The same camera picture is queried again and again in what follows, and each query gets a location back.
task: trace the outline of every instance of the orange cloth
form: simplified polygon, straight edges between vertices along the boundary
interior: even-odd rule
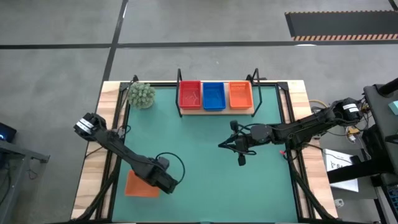
[[[153,187],[139,177],[136,176],[133,170],[130,170],[127,175],[126,188],[124,189],[125,196],[134,197],[159,197],[159,188]]]

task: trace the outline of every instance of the black floor mat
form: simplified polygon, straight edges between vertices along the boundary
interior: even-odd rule
[[[398,12],[286,12],[293,40],[393,40]]]

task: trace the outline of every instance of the yellow and black hazard tape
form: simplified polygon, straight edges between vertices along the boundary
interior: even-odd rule
[[[305,14],[305,13],[355,13],[355,12],[395,12],[394,10],[360,10],[360,11],[310,11],[310,12],[285,12],[288,14]]]
[[[397,40],[398,34],[369,35],[305,35],[292,37],[296,41],[329,41],[329,40]]]

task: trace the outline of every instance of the wooden table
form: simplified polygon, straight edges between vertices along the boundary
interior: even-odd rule
[[[300,119],[311,115],[310,103],[308,102],[308,96],[305,90],[303,80],[268,80],[262,82],[287,82],[289,84],[290,99],[292,102],[295,119]],[[98,113],[106,120],[108,128],[110,128],[113,123],[116,102],[119,94],[119,85],[120,82],[104,82],[101,90],[101,95],[98,102],[98,109],[96,113]],[[285,120],[287,122],[290,122],[285,97],[281,98],[282,105],[284,107]],[[123,111],[124,110],[122,110],[122,113],[119,117],[119,124],[122,123],[122,120],[124,118]],[[312,140],[311,144],[319,145],[319,142],[316,140]],[[97,143],[89,143],[87,154],[97,148],[99,148],[99,145]],[[337,217],[335,203],[333,201],[328,176],[326,174],[325,165],[323,163],[322,152],[314,147],[306,147],[305,150],[302,151],[302,154],[305,169],[307,171],[308,184],[311,191],[319,200],[319,202],[324,206],[324,208],[331,215]],[[85,163],[83,164],[83,170],[81,172],[80,183],[76,193],[76,199],[73,206],[71,218],[77,218],[78,216],[80,216],[98,193],[101,187],[105,158],[106,150],[101,149],[98,152],[90,155],[85,160]],[[109,189],[104,199],[104,207],[102,212],[104,218],[106,217],[109,208],[110,191],[111,190]],[[300,187],[299,194],[303,210],[303,216],[309,217],[305,196]]]

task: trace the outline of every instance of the blue basket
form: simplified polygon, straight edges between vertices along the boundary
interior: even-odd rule
[[[222,111],[226,107],[224,83],[203,83],[203,108]]]

